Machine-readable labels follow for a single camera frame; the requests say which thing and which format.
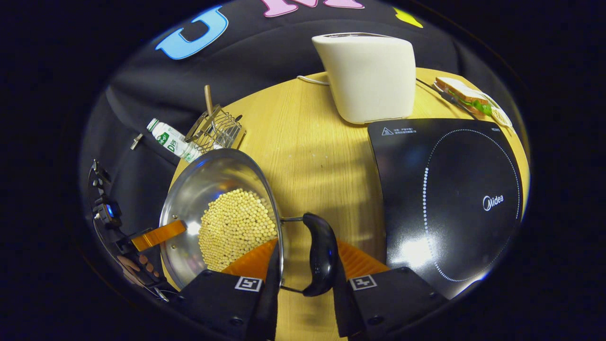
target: bread slice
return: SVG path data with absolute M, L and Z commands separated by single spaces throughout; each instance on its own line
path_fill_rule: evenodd
M 468 86 L 466 86 L 462 81 L 454 78 L 448 77 L 436 77 L 436 85 L 442 89 L 443 91 L 448 92 L 449 90 L 455 94 L 458 98 L 464 100 L 465 102 L 473 103 L 473 101 L 478 100 L 481 104 L 489 105 L 488 100 L 482 96 L 479 96 L 475 91 L 471 90 Z M 483 112 L 477 110 L 473 106 L 467 106 L 469 111 L 484 115 Z

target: lettuce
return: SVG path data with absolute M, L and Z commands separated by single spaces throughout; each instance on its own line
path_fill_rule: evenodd
M 492 107 L 490 106 L 490 104 L 482 104 L 478 100 L 473 101 L 473 103 L 472 102 L 468 102 L 468 101 L 464 101 L 464 100 L 460 99 L 460 97 L 458 97 L 450 89 L 448 90 L 448 92 L 451 95 L 453 95 L 457 100 L 461 101 L 463 104 L 465 104 L 467 106 L 470 106 L 470 107 L 474 107 L 477 110 L 479 110 L 480 112 L 486 114 L 487 116 L 492 116 Z

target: power cord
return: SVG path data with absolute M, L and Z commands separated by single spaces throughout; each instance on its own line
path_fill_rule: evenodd
M 455 106 L 458 106 L 459 108 L 463 109 L 465 112 L 467 112 L 471 117 L 473 117 L 474 120 L 478 121 L 478 118 L 475 117 L 475 115 L 473 115 L 473 113 L 471 111 L 469 111 L 463 104 L 461 104 L 453 95 L 449 94 L 446 91 L 438 91 L 438 89 L 435 89 L 433 86 L 423 82 L 422 80 L 420 80 L 419 78 L 416 79 L 417 81 L 419 81 L 421 84 L 423 84 L 424 86 L 430 88 L 431 90 L 434 90 L 435 92 L 440 94 L 440 97 L 442 97 L 443 99 L 445 99 L 447 102 L 454 104 Z
M 305 76 L 297 76 L 297 78 L 306 81 L 308 83 L 313 83 L 313 84 L 320 84 L 320 85 L 330 85 L 330 83 L 328 82 L 322 82 L 322 81 L 318 81 L 316 79 L 311 79 L 311 78 L 307 78 Z

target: bottle cap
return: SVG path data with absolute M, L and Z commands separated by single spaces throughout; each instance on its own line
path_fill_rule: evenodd
M 147 130 L 149 130 L 150 132 L 154 129 L 154 127 L 156 126 L 156 124 L 158 124 L 160 121 L 158 121 L 157 118 L 154 118 L 153 120 L 150 121 L 150 123 L 147 125 Z

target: black wok handle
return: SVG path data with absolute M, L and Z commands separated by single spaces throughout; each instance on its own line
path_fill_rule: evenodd
M 303 290 L 303 296 L 321 295 L 333 287 L 336 278 L 336 267 L 339 249 L 335 233 L 326 220 L 312 213 L 303 215 L 303 224 L 311 233 L 309 266 L 311 284 Z

